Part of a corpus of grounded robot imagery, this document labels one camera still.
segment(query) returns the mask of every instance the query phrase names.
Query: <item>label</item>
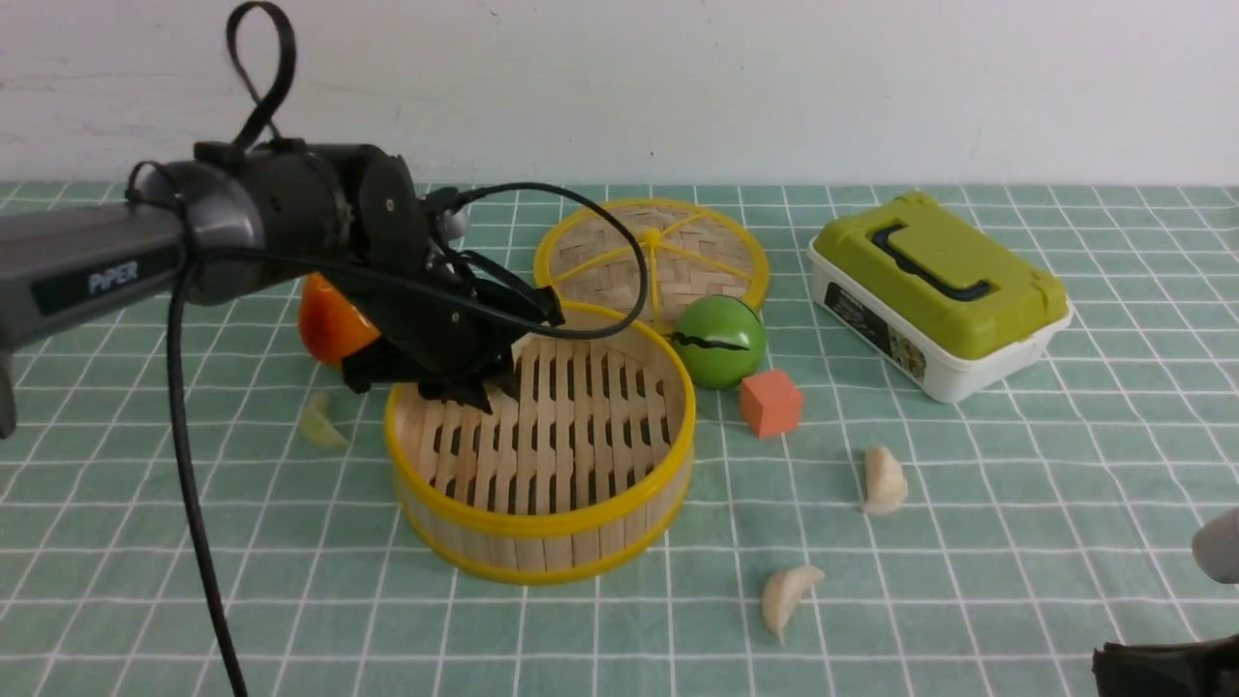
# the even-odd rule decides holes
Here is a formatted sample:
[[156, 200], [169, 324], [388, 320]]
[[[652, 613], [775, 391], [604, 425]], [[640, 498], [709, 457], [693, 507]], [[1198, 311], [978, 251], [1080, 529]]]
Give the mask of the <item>label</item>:
[[30, 290], [38, 311], [48, 316], [83, 302], [100, 300], [135, 282], [172, 272], [180, 265], [181, 249], [173, 244], [64, 271], [32, 284]]
[[895, 361], [895, 365], [903, 369], [912, 380], [918, 384], [924, 383], [926, 357], [921, 353], [921, 348], [890, 326], [877, 312], [866, 307], [834, 281], [826, 285], [825, 305], [878, 352]]

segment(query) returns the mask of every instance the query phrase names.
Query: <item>bamboo steamer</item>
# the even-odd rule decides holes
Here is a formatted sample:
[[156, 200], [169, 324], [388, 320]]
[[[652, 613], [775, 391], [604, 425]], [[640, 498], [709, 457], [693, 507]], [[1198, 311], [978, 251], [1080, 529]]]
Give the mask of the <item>bamboo steamer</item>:
[[[621, 312], [564, 302], [565, 326]], [[696, 400], [670, 345], [643, 322], [597, 340], [532, 337], [519, 400], [493, 415], [398, 385], [388, 449], [409, 524], [460, 569], [503, 583], [579, 581], [648, 547], [693, 470]]]
[[[683, 201], [626, 198], [603, 204], [641, 241], [650, 287], [641, 319], [662, 334], [706, 295], [731, 295], [760, 311], [769, 286], [761, 244], [732, 218]], [[628, 312], [639, 275], [623, 235], [581, 208], [553, 227], [534, 256], [534, 281], [560, 297]]]

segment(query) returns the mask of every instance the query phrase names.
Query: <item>black cable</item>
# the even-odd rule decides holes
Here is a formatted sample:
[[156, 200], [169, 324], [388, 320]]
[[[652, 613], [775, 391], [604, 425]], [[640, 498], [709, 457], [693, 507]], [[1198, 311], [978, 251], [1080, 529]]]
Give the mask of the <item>black cable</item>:
[[606, 338], [608, 336], [615, 336], [616, 333], [620, 333], [621, 331], [623, 331], [624, 328], [627, 328], [629, 324], [632, 324], [632, 322], [636, 321], [637, 317], [641, 316], [641, 312], [642, 312], [642, 310], [646, 306], [646, 298], [649, 295], [649, 270], [648, 270], [648, 264], [646, 261], [644, 254], [641, 250], [641, 243], [632, 234], [632, 232], [622, 222], [620, 222], [618, 219], [616, 219], [616, 217], [612, 213], [610, 213], [606, 208], [603, 208], [602, 206], [598, 206], [593, 201], [590, 201], [589, 198], [586, 198], [586, 197], [584, 197], [584, 196], [581, 196], [579, 193], [575, 193], [575, 192], [569, 191], [569, 189], [560, 189], [559, 187], [551, 186], [551, 184], [520, 184], [520, 186], [539, 186], [539, 187], [543, 187], [543, 188], [538, 188], [538, 191], [565, 191], [566, 193], [570, 194], [569, 196], [570, 198], [572, 198], [574, 201], [581, 201], [582, 206], [590, 208], [591, 210], [593, 210], [598, 215], [603, 217], [607, 222], [610, 222], [611, 224], [613, 224], [620, 230], [620, 234], [622, 234], [624, 236], [624, 239], [628, 241], [628, 244], [633, 248], [634, 258], [636, 258], [636, 262], [637, 262], [637, 271], [639, 274], [639, 287], [637, 290], [637, 301], [633, 302], [633, 307], [632, 307], [632, 310], [628, 311], [627, 314], [624, 314], [622, 318], [612, 322], [611, 324], [607, 324], [607, 326], [603, 326], [603, 327], [600, 327], [600, 328], [587, 328], [587, 329], [563, 328], [563, 327], [548, 326], [548, 324], [538, 323], [538, 322], [527, 319], [524, 317], [519, 317], [519, 316], [504, 312], [502, 310], [497, 310], [494, 307], [483, 305], [482, 302], [478, 302], [477, 300], [473, 300], [472, 297], [466, 297], [466, 296], [462, 296], [462, 295], [457, 295], [455, 292], [435, 287], [434, 285], [427, 285], [427, 284], [421, 282], [419, 280], [414, 280], [414, 279], [409, 279], [409, 277], [394, 275], [394, 274], [390, 274], [390, 272], [387, 272], [387, 271], [375, 270], [375, 269], [372, 269], [372, 267], [368, 267], [368, 266], [358, 266], [358, 265], [344, 262], [344, 261], [327, 261], [327, 260], [318, 260], [318, 259], [304, 259], [304, 258], [300, 258], [300, 256], [291, 256], [291, 255], [286, 255], [286, 254], [276, 254], [276, 253], [273, 253], [273, 251], [264, 251], [264, 250], [260, 250], [260, 249], [249, 249], [249, 248], [245, 248], [245, 246], [222, 246], [222, 248], [217, 248], [217, 249], [204, 250], [204, 251], [202, 251], [202, 261], [206, 262], [206, 261], [216, 260], [216, 259], [253, 259], [253, 260], [263, 260], [263, 261], [270, 261], [270, 262], [275, 262], [275, 264], [282, 264], [282, 265], [286, 265], [286, 266], [289, 266], [291, 269], [299, 269], [302, 272], [330, 271], [330, 272], [338, 272], [338, 274], [342, 274], [342, 275], [347, 274], [347, 275], [352, 275], [353, 277], [357, 277], [357, 279], [361, 279], [361, 280], [372, 281], [372, 282], [374, 282], [377, 285], [387, 285], [388, 287], [394, 288], [394, 290], [404, 290], [404, 291], [408, 291], [408, 292], [420, 293], [420, 295], [425, 296], [429, 300], [434, 300], [436, 302], [442, 302], [444, 305], [449, 305], [449, 306], [451, 306], [453, 308], [468, 312], [468, 313], [475, 314], [477, 317], [483, 317], [483, 318], [491, 319], [492, 322], [496, 322], [496, 323], [507, 324], [507, 326], [513, 327], [513, 328], [520, 328], [520, 329], [527, 331], [529, 333], [536, 333], [539, 336], [546, 336], [546, 337], [550, 337], [550, 338], [561, 338], [561, 339], [567, 339], [567, 340], [572, 340], [572, 339], [576, 339], [576, 340], [596, 340], [598, 338]]
[[[138, 188], [138, 175], [147, 165], [167, 183], [172, 194], [171, 203], [142, 197]], [[176, 213], [181, 222], [181, 239], [190, 256], [188, 264], [181, 270], [176, 285], [172, 287], [172, 297], [167, 306], [167, 328], [164, 338], [167, 358], [167, 399], [169, 413], [172, 422], [172, 451], [176, 454], [176, 472], [177, 479], [181, 483], [181, 501], [185, 504], [190, 541], [193, 545], [193, 555], [197, 560], [198, 577], [202, 579], [202, 589], [207, 600], [207, 613], [211, 617], [216, 641], [219, 644], [219, 655], [223, 659], [224, 671], [228, 673], [228, 682], [232, 686], [233, 695], [235, 697], [247, 697], [249, 691], [245, 687], [245, 678], [242, 675], [240, 660], [237, 656], [237, 647], [233, 645], [232, 633], [228, 630], [228, 617], [224, 612], [223, 598], [219, 593], [219, 579], [216, 574], [214, 561], [211, 557], [211, 545], [207, 540], [207, 526], [202, 516], [202, 503], [193, 474], [193, 458], [190, 454], [190, 427], [185, 407], [185, 366], [181, 360], [181, 334], [185, 322], [186, 297], [190, 286], [197, 280], [198, 270], [202, 267], [202, 246], [198, 244], [197, 235], [193, 234], [193, 228], [190, 225], [185, 196], [177, 186], [176, 178], [164, 165], [154, 161], [142, 161], [134, 165], [134, 168], [129, 172], [125, 199], [131, 206], [156, 206]]]
[[167, 396], [172, 416], [172, 449], [176, 453], [176, 472], [181, 480], [181, 500], [185, 503], [185, 517], [190, 525], [190, 541], [198, 562], [198, 576], [202, 578], [203, 594], [207, 598], [207, 613], [219, 644], [219, 656], [228, 673], [228, 682], [235, 697], [247, 697], [245, 677], [240, 670], [240, 659], [228, 630], [228, 615], [224, 612], [223, 597], [219, 593], [219, 579], [211, 558], [211, 545], [207, 541], [207, 526], [202, 519], [202, 505], [198, 498], [198, 485], [193, 475], [193, 459], [190, 454], [190, 427], [185, 410], [185, 369], [181, 361], [181, 329], [185, 317], [185, 301], [190, 286], [197, 277], [199, 265], [190, 261], [181, 274], [172, 298], [167, 306]]
[[[242, 19], [247, 12], [253, 9], [263, 9], [275, 22], [276, 31], [280, 37], [280, 64], [276, 72], [275, 82], [270, 92], [259, 97], [258, 90], [254, 88], [253, 82], [249, 79], [249, 74], [242, 67], [240, 59], [237, 52], [237, 30], [240, 25]], [[255, 108], [247, 119], [240, 132], [237, 134], [233, 140], [234, 145], [248, 150], [258, 140], [263, 129], [270, 128], [273, 135], [280, 139], [281, 135], [271, 123], [271, 116], [282, 104], [284, 99], [292, 84], [294, 68], [296, 63], [296, 45], [292, 35], [292, 26], [287, 16], [276, 5], [271, 2], [263, 1], [249, 1], [244, 2], [233, 10], [228, 19], [227, 26], [227, 38], [228, 38], [228, 52], [232, 58], [233, 67], [240, 76], [242, 82], [245, 84], [247, 90], [254, 98]], [[145, 165], [151, 165], [155, 171], [164, 177], [167, 182], [173, 202], [155, 202], [142, 199], [138, 192], [136, 180], [138, 173]], [[538, 333], [541, 336], [548, 336], [553, 338], [563, 339], [597, 339], [605, 338], [607, 336], [616, 334], [628, 327], [633, 321], [641, 316], [642, 310], [646, 306], [646, 300], [649, 295], [649, 271], [647, 267], [647, 261], [644, 254], [642, 253], [641, 244], [632, 232], [616, 218], [611, 212], [605, 209], [602, 206], [590, 201], [585, 196], [581, 196], [567, 188], [559, 186], [553, 186], [548, 183], [539, 182], [515, 182], [506, 183], [499, 186], [489, 186], [471, 189], [460, 194], [457, 199], [457, 209], [478, 201], [486, 196], [494, 193], [517, 191], [517, 189], [529, 189], [529, 191], [543, 191], [548, 193], [554, 193], [563, 196], [581, 206], [589, 208], [595, 214], [600, 215], [602, 219], [615, 225], [616, 229], [624, 236], [628, 244], [632, 246], [636, 255], [637, 271], [641, 285], [637, 291], [637, 301], [632, 311], [628, 312], [623, 318], [596, 329], [565, 329], [560, 327], [545, 326], [536, 323], [523, 317], [496, 310], [473, 300], [471, 297], [463, 297], [455, 295], [452, 292], [441, 290], [432, 285], [415, 281], [413, 279], [406, 279], [396, 276], [389, 272], [377, 271], [374, 269], [357, 266], [346, 262], [332, 262], [332, 261], [315, 261], [307, 259], [300, 259], [295, 256], [286, 256], [281, 254], [273, 254], [269, 251], [259, 251], [254, 249], [214, 249], [203, 250], [197, 238], [193, 235], [193, 230], [190, 228], [187, 209], [185, 203], [185, 197], [181, 194], [180, 188], [173, 181], [169, 171], [159, 162], [140, 162], [130, 172], [129, 187], [125, 192], [125, 198], [131, 204], [156, 204], [164, 208], [172, 209], [177, 213], [183, 225], [183, 238], [186, 251], [190, 255], [190, 261], [186, 267], [180, 274], [176, 286], [172, 290], [171, 300], [169, 301], [167, 311], [167, 333], [165, 337], [165, 347], [167, 354], [167, 387], [169, 387], [169, 410], [171, 415], [172, 426], [172, 447], [176, 454], [176, 468], [177, 475], [181, 484], [181, 498], [185, 504], [185, 515], [190, 529], [190, 540], [193, 545], [195, 557], [198, 566], [198, 576], [202, 579], [203, 594], [206, 595], [207, 612], [211, 617], [211, 624], [216, 634], [216, 641], [219, 645], [219, 655], [224, 664], [224, 670], [228, 675], [228, 682], [232, 687], [233, 695], [235, 697], [248, 697], [249, 691], [245, 687], [245, 678], [242, 673], [240, 660], [237, 656], [237, 647], [233, 644], [232, 633], [228, 629], [228, 618], [223, 605], [223, 598], [219, 592], [219, 581], [216, 574], [214, 562], [211, 557], [211, 546], [207, 540], [206, 522], [202, 516], [202, 504], [198, 495], [197, 480], [193, 473], [193, 458], [190, 447], [190, 430], [188, 430], [188, 417], [186, 415], [185, 405], [185, 370], [181, 358], [181, 338], [182, 327], [185, 318], [185, 306], [187, 301], [187, 295], [190, 287], [193, 285], [198, 276], [198, 271], [211, 260], [216, 258], [248, 258], [268, 260], [274, 262], [285, 264], [292, 267], [304, 269], [306, 272], [310, 271], [335, 271], [339, 274], [353, 275], [354, 277], [362, 277], [370, 280], [378, 285], [387, 284], [388, 287], [394, 287], [409, 292], [420, 292], [422, 296], [436, 300], [442, 303], [453, 306], [461, 311], [472, 313], [478, 317], [488, 318], [492, 322], [507, 324], [510, 327], [522, 328], [527, 332]], [[483, 269], [489, 267], [492, 275], [497, 280], [506, 282], [506, 285], [517, 292], [529, 293], [533, 288], [519, 281], [519, 279], [503, 269], [494, 261], [486, 259], [484, 256], [477, 255], [472, 251], [451, 253], [450, 254], [456, 261], [476, 262]]]
[[[156, 167], [165, 178], [169, 177], [165, 170]], [[173, 192], [176, 187], [173, 182], [169, 182], [172, 186]], [[502, 310], [489, 307], [473, 300], [471, 297], [456, 295], [446, 290], [441, 290], [432, 285], [427, 285], [413, 279], [398, 276], [390, 272], [379, 271], [367, 266], [358, 266], [348, 262], [339, 261], [323, 261], [302, 259], [299, 256], [290, 256], [285, 254], [274, 254], [270, 251], [261, 251], [256, 249], [248, 248], [218, 248], [211, 250], [201, 250], [192, 235], [188, 235], [187, 244], [191, 244], [191, 259], [187, 267], [181, 272], [180, 279], [172, 291], [171, 301], [169, 302], [167, 313], [167, 337], [166, 337], [166, 352], [167, 352], [167, 387], [169, 387], [169, 404], [172, 418], [172, 447], [176, 453], [176, 465], [177, 474], [181, 480], [181, 496], [185, 503], [186, 519], [190, 525], [190, 540], [193, 543], [193, 552], [198, 563], [198, 576], [202, 579], [202, 587], [207, 600], [207, 612], [211, 615], [211, 624], [216, 633], [216, 640], [219, 644], [219, 655], [224, 662], [224, 670], [228, 673], [228, 681], [232, 685], [233, 695], [235, 697], [247, 697], [248, 690], [245, 687], [245, 680], [242, 675], [240, 661], [237, 656], [237, 650], [233, 644], [232, 633], [228, 629], [228, 618], [224, 612], [223, 599], [219, 592], [219, 582], [214, 571], [214, 563], [211, 557], [211, 547], [207, 540], [206, 524], [202, 517], [202, 506], [198, 498], [197, 483], [193, 474], [193, 461], [190, 452], [190, 435], [188, 435], [188, 420], [186, 417], [185, 407], [185, 375], [181, 361], [181, 329], [185, 316], [186, 296], [190, 286], [197, 279], [198, 270], [206, 265], [208, 261], [214, 259], [233, 258], [233, 259], [253, 259], [253, 260], [265, 260], [278, 264], [284, 264], [291, 267], [301, 269], [305, 272], [312, 271], [333, 271], [338, 274], [352, 275], [353, 277], [369, 280], [377, 285], [387, 285], [392, 288], [404, 290], [408, 292], [418, 292], [426, 296], [430, 300], [450, 305], [461, 311], [472, 313], [478, 317], [488, 318], [496, 323], [503, 323], [512, 327], [525, 329], [530, 333], [536, 333], [540, 336], [548, 336], [551, 338], [563, 339], [582, 339], [592, 340], [598, 338], [606, 338], [613, 336], [624, 328], [627, 328], [632, 322], [641, 314], [642, 308], [646, 306], [646, 297], [649, 292], [649, 272], [646, 262], [644, 254], [641, 250], [641, 245], [632, 232], [620, 222], [611, 212], [608, 212], [602, 206], [595, 203], [593, 201], [581, 196], [574, 191], [561, 188], [553, 184], [536, 183], [536, 182], [522, 182], [501, 184], [496, 187], [488, 187], [489, 191], [484, 191], [482, 194], [476, 194], [472, 197], [473, 201], [489, 196], [492, 193], [499, 193], [502, 191], [512, 191], [515, 188], [520, 189], [533, 189], [533, 191], [546, 191], [550, 193], [560, 193], [566, 198], [576, 201], [590, 208], [592, 212], [613, 224], [624, 239], [632, 245], [634, 250], [634, 258], [637, 261], [638, 274], [639, 274], [639, 288], [637, 291], [637, 302], [634, 302], [633, 308], [621, 319], [612, 322], [608, 326], [593, 329], [569, 329], [554, 326], [546, 326], [536, 323], [523, 317], [510, 314]]]

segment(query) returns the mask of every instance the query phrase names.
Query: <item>orange cube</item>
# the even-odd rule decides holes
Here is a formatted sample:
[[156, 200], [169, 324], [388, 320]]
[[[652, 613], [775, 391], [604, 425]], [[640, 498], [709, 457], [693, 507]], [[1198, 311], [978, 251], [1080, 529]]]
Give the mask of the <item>orange cube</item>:
[[757, 438], [769, 438], [800, 426], [804, 394], [781, 370], [740, 381], [740, 413]]

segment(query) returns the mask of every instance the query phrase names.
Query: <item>bamboo steamer lid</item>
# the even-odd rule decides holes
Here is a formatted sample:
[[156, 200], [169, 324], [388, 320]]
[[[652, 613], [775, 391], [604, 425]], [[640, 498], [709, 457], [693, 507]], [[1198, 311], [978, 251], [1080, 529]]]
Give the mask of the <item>bamboo steamer lid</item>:
[[[761, 310], [769, 262], [757, 239], [732, 218], [660, 198], [611, 201], [603, 208], [641, 241], [650, 277], [641, 319], [659, 333], [674, 331], [684, 308], [706, 295], [740, 297]], [[534, 281], [564, 300], [624, 313], [639, 290], [632, 248], [589, 208], [548, 232], [534, 258]]]

